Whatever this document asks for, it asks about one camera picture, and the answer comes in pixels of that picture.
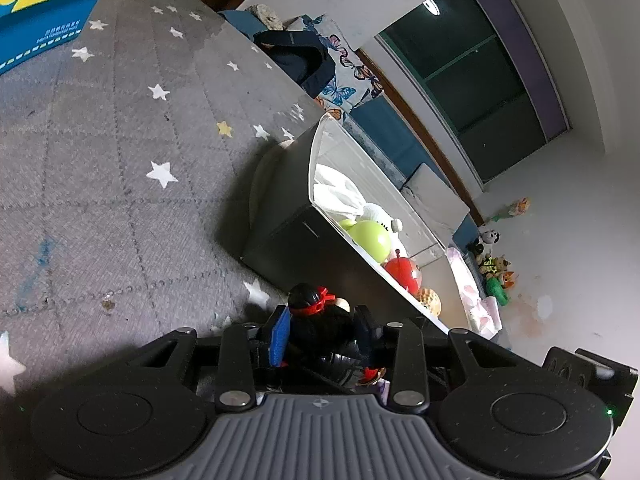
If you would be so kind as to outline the white plush rabbit toy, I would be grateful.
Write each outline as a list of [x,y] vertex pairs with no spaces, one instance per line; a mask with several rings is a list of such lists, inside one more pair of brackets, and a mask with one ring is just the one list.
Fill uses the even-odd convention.
[[349,177],[332,167],[316,166],[312,194],[321,209],[341,220],[373,220],[391,233],[400,233],[404,228],[399,218],[391,217],[380,205],[368,202]]

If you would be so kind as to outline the dark blue backpack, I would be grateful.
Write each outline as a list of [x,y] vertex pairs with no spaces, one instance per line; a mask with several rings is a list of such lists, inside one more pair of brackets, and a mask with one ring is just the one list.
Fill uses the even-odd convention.
[[315,99],[335,76],[333,58],[314,32],[265,30],[254,36],[254,44],[311,99]]

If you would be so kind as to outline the yellow orange plush toys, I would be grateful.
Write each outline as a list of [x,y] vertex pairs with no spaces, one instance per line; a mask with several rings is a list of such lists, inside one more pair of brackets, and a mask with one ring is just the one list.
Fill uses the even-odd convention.
[[504,289],[515,286],[516,274],[511,269],[511,263],[503,256],[487,257],[480,264],[480,274],[488,278],[496,278]]

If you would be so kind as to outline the black haired doll figurine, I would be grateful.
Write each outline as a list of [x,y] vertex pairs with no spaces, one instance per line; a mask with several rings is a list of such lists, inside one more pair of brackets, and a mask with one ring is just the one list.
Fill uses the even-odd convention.
[[290,331],[283,355],[283,389],[299,394],[354,393],[384,378],[378,355],[383,327],[369,309],[337,304],[329,289],[307,283],[288,293]]

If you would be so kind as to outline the green toy object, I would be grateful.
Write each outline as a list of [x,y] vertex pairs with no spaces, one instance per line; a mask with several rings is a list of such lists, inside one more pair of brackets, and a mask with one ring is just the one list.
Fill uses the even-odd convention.
[[504,307],[509,303],[509,296],[498,278],[488,278],[485,281],[485,290],[488,296],[496,298],[500,307]]

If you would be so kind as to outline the butterfly print pillow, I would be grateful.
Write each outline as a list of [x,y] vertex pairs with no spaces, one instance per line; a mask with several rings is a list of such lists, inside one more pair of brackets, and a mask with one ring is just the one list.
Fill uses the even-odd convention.
[[316,97],[318,104],[338,122],[361,104],[383,93],[378,76],[352,50],[337,24],[326,14],[311,18],[302,15],[288,23],[292,32],[313,32],[328,49],[335,64],[334,76]]

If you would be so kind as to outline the grey cushion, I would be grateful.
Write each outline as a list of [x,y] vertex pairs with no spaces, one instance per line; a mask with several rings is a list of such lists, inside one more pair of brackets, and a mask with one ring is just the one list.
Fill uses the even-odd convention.
[[400,192],[445,246],[452,242],[470,212],[468,205],[427,164],[416,168]]

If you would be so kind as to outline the red round figurine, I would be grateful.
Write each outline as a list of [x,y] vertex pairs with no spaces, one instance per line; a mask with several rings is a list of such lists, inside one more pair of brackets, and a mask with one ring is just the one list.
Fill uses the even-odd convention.
[[422,273],[410,258],[402,256],[397,249],[383,268],[410,295],[416,296],[422,286]]

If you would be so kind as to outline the green alien figurine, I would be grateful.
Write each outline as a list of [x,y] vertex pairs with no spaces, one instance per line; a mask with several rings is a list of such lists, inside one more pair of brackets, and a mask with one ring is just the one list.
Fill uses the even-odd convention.
[[377,263],[383,263],[390,255],[390,234],[378,222],[344,219],[338,224]]

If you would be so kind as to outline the dark window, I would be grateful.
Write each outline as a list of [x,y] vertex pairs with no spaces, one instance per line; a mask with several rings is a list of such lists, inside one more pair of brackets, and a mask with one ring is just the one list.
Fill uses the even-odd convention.
[[513,0],[426,0],[382,31],[487,183],[568,128]]

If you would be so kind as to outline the grey open storage box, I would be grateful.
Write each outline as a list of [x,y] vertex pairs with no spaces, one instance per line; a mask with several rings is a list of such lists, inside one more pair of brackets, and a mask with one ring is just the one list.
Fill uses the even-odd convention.
[[[330,115],[281,148],[262,179],[243,262],[273,285],[321,285],[381,322],[422,314],[443,332],[467,328],[446,246]],[[434,290],[434,314],[383,264],[399,255]]]

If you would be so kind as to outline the flower bouquet on wall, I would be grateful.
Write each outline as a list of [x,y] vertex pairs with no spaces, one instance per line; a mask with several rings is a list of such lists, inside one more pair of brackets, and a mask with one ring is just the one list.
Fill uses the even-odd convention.
[[509,205],[504,205],[488,217],[488,221],[498,222],[502,219],[510,219],[526,214],[532,201],[528,197],[514,200]]

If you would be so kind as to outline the beige peanut toy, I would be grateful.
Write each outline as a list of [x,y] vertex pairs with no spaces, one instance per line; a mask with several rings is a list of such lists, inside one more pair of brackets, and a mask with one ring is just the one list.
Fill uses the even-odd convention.
[[421,287],[416,292],[416,299],[436,318],[442,313],[442,300],[433,289]]

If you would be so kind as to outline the panda plush toy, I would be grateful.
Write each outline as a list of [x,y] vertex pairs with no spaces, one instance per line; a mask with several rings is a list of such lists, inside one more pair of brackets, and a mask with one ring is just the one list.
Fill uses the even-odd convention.
[[486,258],[492,256],[492,251],[498,240],[500,240],[500,233],[496,230],[480,232],[476,240],[466,245],[466,249],[474,256],[477,263],[482,263]]

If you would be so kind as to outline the grey star pattern tablecloth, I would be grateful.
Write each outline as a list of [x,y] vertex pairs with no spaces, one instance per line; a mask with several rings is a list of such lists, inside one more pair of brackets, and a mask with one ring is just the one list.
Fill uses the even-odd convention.
[[265,318],[242,265],[270,151],[320,117],[200,0],[99,0],[77,39],[1,78],[1,474],[43,479],[50,392],[178,327]]

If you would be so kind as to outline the open pink tissue pack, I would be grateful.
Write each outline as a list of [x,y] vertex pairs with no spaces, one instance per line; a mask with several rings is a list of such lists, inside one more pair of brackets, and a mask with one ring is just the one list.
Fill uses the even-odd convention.
[[448,247],[446,257],[472,332],[485,339],[494,339],[502,330],[497,298],[487,296],[482,291],[482,286],[477,284],[475,275],[457,247]]

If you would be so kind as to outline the blue yellow cardboard box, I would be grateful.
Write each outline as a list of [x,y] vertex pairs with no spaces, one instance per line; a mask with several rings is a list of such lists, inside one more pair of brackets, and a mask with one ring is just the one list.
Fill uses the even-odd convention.
[[2,73],[73,40],[98,0],[1,0]]

